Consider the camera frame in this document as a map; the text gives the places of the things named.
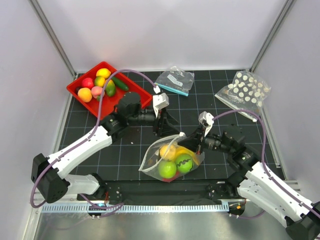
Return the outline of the small striped watermelon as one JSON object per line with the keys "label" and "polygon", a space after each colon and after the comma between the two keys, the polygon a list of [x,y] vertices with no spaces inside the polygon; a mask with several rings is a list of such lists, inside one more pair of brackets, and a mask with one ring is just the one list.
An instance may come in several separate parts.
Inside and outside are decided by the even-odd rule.
{"label": "small striped watermelon", "polygon": [[193,158],[191,155],[183,153],[176,157],[175,164],[180,173],[186,174],[193,168]]}

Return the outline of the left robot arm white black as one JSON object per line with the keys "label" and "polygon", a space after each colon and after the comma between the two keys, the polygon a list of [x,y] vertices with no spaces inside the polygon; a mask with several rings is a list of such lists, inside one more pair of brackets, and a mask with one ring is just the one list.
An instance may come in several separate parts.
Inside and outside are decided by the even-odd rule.
{"label": "left robot arm white black", "polygon": [[157,137],[176,135],[178,123],[166,110],[169,97],[165,93],[152,97],[152,108],[143,109],[140,95],[127,92],[113,111],[87,134],[59,152],[34,157],[31,180],[48,204],[65,195],[84,194],[101,200],[108,192],[107,184],[96,174],[73,175],[71,171],[96,152],[120,140],[132,126],[151,126]]}

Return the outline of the yellow banana bunch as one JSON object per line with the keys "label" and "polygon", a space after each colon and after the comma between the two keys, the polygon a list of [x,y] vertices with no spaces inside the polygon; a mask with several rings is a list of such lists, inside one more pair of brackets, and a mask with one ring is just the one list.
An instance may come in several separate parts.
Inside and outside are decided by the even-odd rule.
{"label": "yellow banana bunch", "polygon": [[201,162],[198,160],[198,155],[196,155],[193,151],[185,148],[185,147],[182,147],[182,146],[178,146],[176,148],[176,151],[175,151],[175,157],[177,158],[179,155],[182,155],[182,154],[188,154],[191,156],[193,162],[199,166],[201,164]]}

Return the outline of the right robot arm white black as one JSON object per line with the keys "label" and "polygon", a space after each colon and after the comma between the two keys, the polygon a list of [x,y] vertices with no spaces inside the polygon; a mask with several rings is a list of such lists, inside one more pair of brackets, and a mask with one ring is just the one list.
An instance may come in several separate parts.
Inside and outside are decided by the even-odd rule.
{"label": "right robot arm white black", "polygon": [[228,126],[222,135],[196,131],[179,142],[197,154],[204,149],[227,154],[234,173],[225,180],[230,198],[245,198],[272,215],[293,240],[314,240],[320,235],[320,204],[313,203],[288,186],[245,143],[241,128]]}

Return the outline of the yellow orange round fruit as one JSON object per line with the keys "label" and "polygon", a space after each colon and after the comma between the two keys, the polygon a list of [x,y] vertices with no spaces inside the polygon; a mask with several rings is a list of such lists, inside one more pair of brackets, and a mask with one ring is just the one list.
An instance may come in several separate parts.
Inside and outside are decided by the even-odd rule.
{"label": "yellow orange round fruit", "polygon": [[173,161],[176,157],[177,148],[174,145],[163,145],[159,149],[159,155],[163,160]]}

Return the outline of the red chili pepper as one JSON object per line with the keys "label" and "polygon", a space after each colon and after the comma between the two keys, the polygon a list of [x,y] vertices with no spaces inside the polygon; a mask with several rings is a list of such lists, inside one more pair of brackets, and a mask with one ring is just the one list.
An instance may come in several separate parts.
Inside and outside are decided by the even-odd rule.
{"label": "red chili pepper", "polygon": [[162,180],[163,182],[166,182],[166,183],[170,183],[170,182],[173,181],[172,178],[162,178],[161,180]]}

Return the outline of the green apple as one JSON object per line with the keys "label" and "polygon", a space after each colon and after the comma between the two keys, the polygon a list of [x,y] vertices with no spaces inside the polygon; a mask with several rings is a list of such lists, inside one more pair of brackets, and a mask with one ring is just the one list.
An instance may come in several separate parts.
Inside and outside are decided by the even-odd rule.
{"label": "green apple", "polygon": [[158,165],[158,173],[162,178],[171,179],[176,172],[177,166],[173,161],[161,161]]}

